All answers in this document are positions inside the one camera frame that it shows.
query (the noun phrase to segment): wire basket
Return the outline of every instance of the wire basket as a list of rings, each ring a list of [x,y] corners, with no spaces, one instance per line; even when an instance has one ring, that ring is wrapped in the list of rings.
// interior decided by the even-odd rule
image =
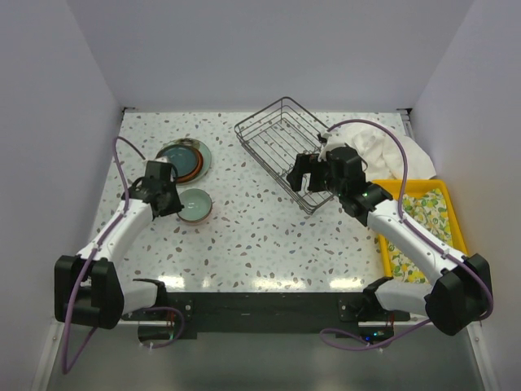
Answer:
[[[328,192],[307,191],[309,174],[302,191],[294,192],[286,180],[299,153],[316,153],[321,145],[317,136],[327,126],[294,99],[284,97],[240,121],[235,133],[242,146],[277,181],[307,214],[333,198]]]

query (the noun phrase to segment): cable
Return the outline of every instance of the cable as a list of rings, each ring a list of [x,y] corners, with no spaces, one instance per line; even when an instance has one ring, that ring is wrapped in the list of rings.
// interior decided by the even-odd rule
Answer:
[[[418,238],[423,240],[425,243],[429,244],[439,254],[443,255],[444,251],[443,251],[442,248],[440,248],[435,243],[433,243],[429,238],[427,238],[421,231],[419,231],[415,226],[413,226],[409,222],[408,219],[404,219],[403,218],[404,217],[403,198],[404,198],[404,194],[405,194],[405,185],[407,184],[407,172],[409,170],[409,165],[408,165],[408,162],[407,162],[407,155],[405,154],[405,149],[401,145],[400,140],[398,139],[398,137],[395,136],[394,133],[391,132],[391,130],[381,126],[380,124],[378,124],[376,122],[373,122],[373,121],[362,120],[362,119],[341,121],[341,122],[331,126],[327,130],[327,132],[331,132],[332,130],[334,130],[336,128],[339,128],[342,125],[353,124],[353,123],[367,124],[367,125],[371,125],[371,126],[373,126],[375,128],[378,128],[378,129],[382,130],[385,134],[387,134],[392,139],[392,141],[394,141],[394,143],[396,144],[396,146],[400,150],[401,158],[402,158],[403,163],[404,163],[404,174],[403,174],[403,177],[402,177],[402,180],[401,180],[400,195],[398,197],[398,215],[400,216],[400,219],[404,222],[404,224],[406,224],[406,226],[412,232],[414,232],[414,234],[416,234],[416,236]],[[485,282],[473,270],[471,270],[471,268],[469,268],[467,265],[465,265],[462,261],[458,260],[455,256],[453,256],[451,254],[448,254],[447,258],[450,261],[454,262],[456,265],[460,266],[466,273],[468,273],[472,277],[472,279],[479,285],[479,287],[483,290],[485,296],[487,297],[488,308],[485,311],[485,313],[479,317],[479,320],[484,320],[484,319],[488,318],[490,316],[490,314],[493,312],[494,299],[493,299],[492,293],[488,289],[488,287],[485,284]],[[361,341],[363,343],[366,343],[366,341],[362,340],[360,337],[355,336],[354,334],[346,332],[346,331],[343,331],[343,330],[334,329],[334,328],[325,328],[324,330],[322,330],[320,332],[320,337],[321,337],[323,342],[325,342],[329,346],[333,346],[333,347],[335,347],[337,349],[351,350],[351,351],[372,350],[372,349],[377,349],[377,347],[381,347],[381,346],[387,345],[387,343],[389,341],[397,340],[397,339],[399,339],[399,338],[409,334],[410,332],[412,332],[414,330],[417,330],[421,326],[423,326],[425,324],[428,324],[430,321],[431,321],[430,319],[424,320],[424,321],[422,321],[422,322],[412,326],[407,331],[402,332],[401,334],[398,334],[396,336],[393,336],[393,337],[389,338],[388,340],[386,340],[384,342],[380,342],[380,343],[378,343],[376,345],[364,346],[364,347],[360,347],[360,348],[351,348],[349,346],[343,346],[343,345],[340,345],[340,344],[336,344],[335,342],[328,341],[328,340],[326,340],[324,338],[324,334],[328,334],[328,333],[334,332],[334,333],[338,333],[338,334],[343,334],[345,336],[354,337],[355,339],[357,339],[357,340],[359,340],[359,341]]]
[[[179,331],[177,331],[177,334],[174,338],[170,339],[168,342],[164,342],[162,344],[153,345],[150,344],[151,349],[158,349],[158,348],[164,348],[166,346],[169,346],[173,344],[174,341],[178,340],[181,334],[185,331],[185,317],[183,316],[182,312],[180,310],[177,310],[173,307],[151,307],[151,308],[145,308],[143,309],[145,312],[151,312],[151,311],[169,311],[172,313],[175,313],[180,319],[181,319],[181,326],[179,327]]]
[[[354,340],[358,340],[362,344],[367,344],[366,340],[360,338],[356,334],[352,334],[351,332],[346,332],[345,330],[341,330],[339,328],[325,328],[322,331],[320,331],[319,336],[320,336],[320,339],[322,340],[322,342],[324,342],[326,345],[332,346],[332,347],[334,347],[336,349],[349,350],[349,351],[352,351],[352,352],[363,352],[363,351],[366,351],[366,350],[373,350],[373,349],[384,348],[387,345],[389,345],[391,342],[393,342],[394,340],[398,340],[401,337],[406,336],[407,334],[409,334],[409,333],[411,333],[411,332],[413,332],[415,330],[418,330],[420,327],[425,326],[426,324],[428,324],[430,322],[431,322],[430,319],[425,319],[422,322],[417,323],[417,324],[415,324],[412,327],[409,327],[407,330],[405,330],[404,332],[401,332],[400,334],[396,334],[395,336],[392,336],[391,338],[383,340],[382,342],[379,342],[378,344],[367,345],[367,346],[359,346],[359,347],[356,347],[356,346],[346,346],[346,345],[343,345],[343,344],[337,344],[336,342],[334,342],[332,340],[327,340],[324,337],[325,334],[341,334],[343,336],[350,336],[351,338],[353,338]]]
[[[120,213],[112,221],[112,223],[107,227],[107,229],[102,233],[102,235],[96,241],[97,247],[94,247],[92,249],[92,251],[90,252],[89,256],[87,257],[87,260],[85,261],[85,264],[81,268],[80,274],[78,275],[78,278],[76,279],[76,282],[74,283],[74,286],[72,287],[71,296],[69,297],[69,300],[68,300],[67,312],[65,314],[65,322],[63,325],[62,372],[65,375],[67,375],[71,371],[72,367],[74,367],[76,360],[78,359],[78,357],[80,357],[81,352],[86,347],[87,343],[89,342],[89,340],[92,337],[92,335],[94,334],[94,332],[97,330],[97,327],[93,327],[89,331],[89,334],[84,339],[79,350],[77,351],[74,358],[72,359],[70,365],[68,365],[68,363],[67,363],[67,361],[68,361],[68,342],[69,342],[70,331],[71,331],[72,311],[73,311],[74,303],[76,302],[76,297],[77,297],[78,291],[80,290],[81,281],[84,279],[85,274],[86,274],[87,270],[89,269],[90,264],[94,260],[94,256],[98,252],[98,247],[103,244],[103,241],[108,237],[108,235],[112,232],[112,230],[118,225],[118,223],[121,221],[121,219],[124,217],[125,213],[129,209],[129,203],[130,203],[129,185],[127,184],[125,174],[123,173],[123,169],[121,168],[120,158],[117,155],[116,145],[117,145],[118,140],[121,140],[121,141],[129,144],[139,154],[139,156],[145,160],[145,156],[126,138],[117,136],[112,140],[112,155],[114,156],[114,160],[116,161],[116,167],[117,167],[118,173],[120,174],[121,181],[123,182],[123,189],[125,191],[125,204],[123,206],[123,212]]]

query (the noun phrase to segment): bowl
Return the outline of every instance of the bowl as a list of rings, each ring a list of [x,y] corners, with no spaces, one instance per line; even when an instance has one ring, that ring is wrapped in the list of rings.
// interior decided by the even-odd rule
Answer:
[[[206,191],[189,189],[179,195],[179,200],[185,207],[177,215],[184,222],[200,223],[212,212],[212,199]]]

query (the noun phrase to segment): patterned cloth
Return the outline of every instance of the patterned cloth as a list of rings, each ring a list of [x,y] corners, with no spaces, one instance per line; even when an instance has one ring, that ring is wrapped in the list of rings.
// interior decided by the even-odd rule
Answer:
[[[453,246],[447,204],[440,189],[429,191],[422,198],[404,196],[404,210],[438,239]],[[391,242],[387,242],[392,277],[406,283],[426,283],[425,275]]]

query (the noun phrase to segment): terrazzo countertop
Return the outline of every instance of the terrazzo countertop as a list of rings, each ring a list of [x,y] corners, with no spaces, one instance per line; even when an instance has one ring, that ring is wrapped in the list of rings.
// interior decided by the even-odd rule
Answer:
[[[314,113],[327,125],[349,118],[379,121],[405,133],[399,113]],[[169,291],[331,292],[360,291],[383,276],[377,235],[345,214],[337,200],[307,216],[247,154],[234,126],[247,112],[126,112],[120,135],[153,159],[164,144],[197,138],[212,151],[198,187],[213,200],[210,218],[189,226],[177,216],[157,218],[117,265],[120,280],[159,279]],[[144,164],[124,143],[118,146],[128,182]],[[104,226],[123,187],[114,160],[95,226]]]

